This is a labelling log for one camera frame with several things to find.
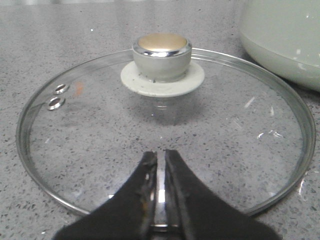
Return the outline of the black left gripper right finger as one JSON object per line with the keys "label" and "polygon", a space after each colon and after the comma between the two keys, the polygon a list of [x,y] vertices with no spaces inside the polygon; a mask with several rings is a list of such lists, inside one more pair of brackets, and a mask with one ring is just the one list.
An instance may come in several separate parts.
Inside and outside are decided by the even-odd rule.
{"label": "black left gripper right finger", "polygon": [[269,226],[231,207],[187,166],[176,150],[165,152],[165,211],[184,240],[278,240]]}

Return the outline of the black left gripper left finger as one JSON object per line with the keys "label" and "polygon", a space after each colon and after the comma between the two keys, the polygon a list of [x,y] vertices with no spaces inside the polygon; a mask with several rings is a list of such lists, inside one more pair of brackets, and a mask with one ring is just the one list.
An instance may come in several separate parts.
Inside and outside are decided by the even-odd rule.
{"label": "black left gripper left finger", "polygon": [[149,240],[157,203],[157,155],[143,154],[115,195],[58,231],[56,240]]}

